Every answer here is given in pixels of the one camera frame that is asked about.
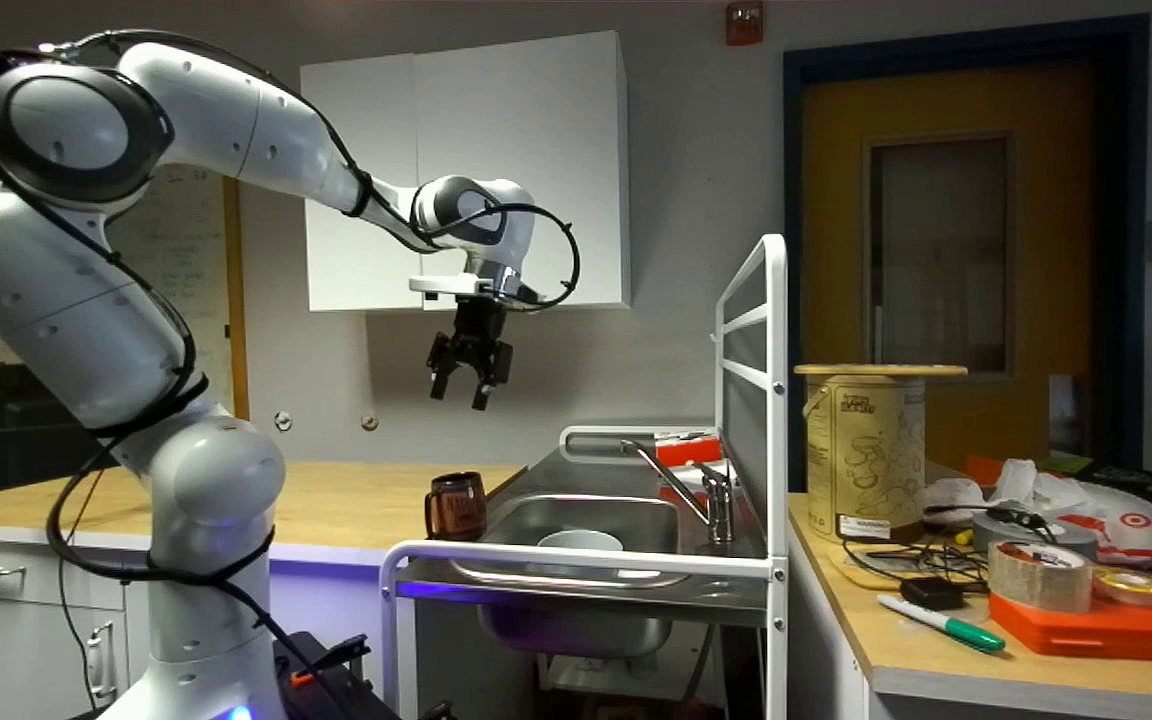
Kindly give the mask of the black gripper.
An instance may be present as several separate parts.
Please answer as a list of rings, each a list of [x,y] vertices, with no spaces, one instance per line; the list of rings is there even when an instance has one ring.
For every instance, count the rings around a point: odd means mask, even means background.
[[[458,294],[452,326],[438,330],[429,348],[429,394],[445,401],[455,367],[477,372],[473,406],[493,404],[493,387],[510,372],[510,348],[501,338],[508,310],[478,294]]]

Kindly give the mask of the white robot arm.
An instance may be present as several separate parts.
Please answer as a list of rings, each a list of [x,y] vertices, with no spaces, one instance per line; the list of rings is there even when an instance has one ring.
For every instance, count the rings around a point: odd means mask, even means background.
[[[505,308],[522,292],[531,196],[510,179],[366,177],[290,87],[199,42],[117,28],[0,50],[0,338],[147,485],[147,668],[100,720],[282,720],[267,615],[281,447],[219,406],[166,301],[110,252],[107,224],[156,167],[184,165],[328,202],[411,252],[455,249],[455,326],[432,367],[508,372]]]

